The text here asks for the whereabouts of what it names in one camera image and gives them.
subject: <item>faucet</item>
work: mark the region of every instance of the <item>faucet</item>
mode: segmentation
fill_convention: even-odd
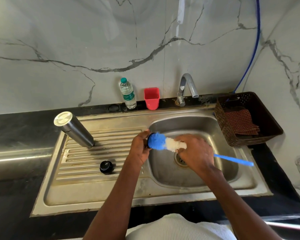
[[[198,92],[196,89],[196,85],[192,79],[192,76],[189,73],[184,73],[181,77],[180,86],[179,86],[179,92],[176,98],[176,105],[178,106],[184,106],[185,98],[183,97],[183,93],[185,91],[186,83],[188,83],[189,90],[191,92],[191,95],[193,98],[198,98]]]

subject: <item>person's left hand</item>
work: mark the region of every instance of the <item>person's left hand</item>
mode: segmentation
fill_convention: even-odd
[[[127,160],[142,166],[149,156],[149,148],[146,148],[144,140],[150,135],[150,130],[147,129],[139,133],[133,138],[131,148]]]

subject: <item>red plastic cup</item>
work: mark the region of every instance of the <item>red plastic cup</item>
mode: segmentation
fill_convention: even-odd
[[[160,93],[159,88],[145,88],[144,89],[144,100],[147,108],[155,110],[159,106]]]

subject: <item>hand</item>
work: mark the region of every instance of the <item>hand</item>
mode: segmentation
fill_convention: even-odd
[[[145,139],[150,135],[150,130],[147,129],[139,133],[136,137],[133,138],[129,155],[126,161],[133,161],[134,164],[142,166],[144,162],[148,159],[149,148],[146,148],[147,144]]]
[[[214,167],[213,150],[202,137],[185,134],[177,136],[175,141],[183,141],[187,149],[178,149],[178,154],[196,174],[207,173]]]

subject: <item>drain strainer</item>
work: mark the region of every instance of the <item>drain strainer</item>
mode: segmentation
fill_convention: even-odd
[[[183,167],[183,168],[187,168],[188,165],[185,163],[185,161],[183,161],[181,159],[181,157],[179,156],[179,154],[176,152],[174,153],[174,161],[176,162],[176,164],[178,164],[180,167]]]

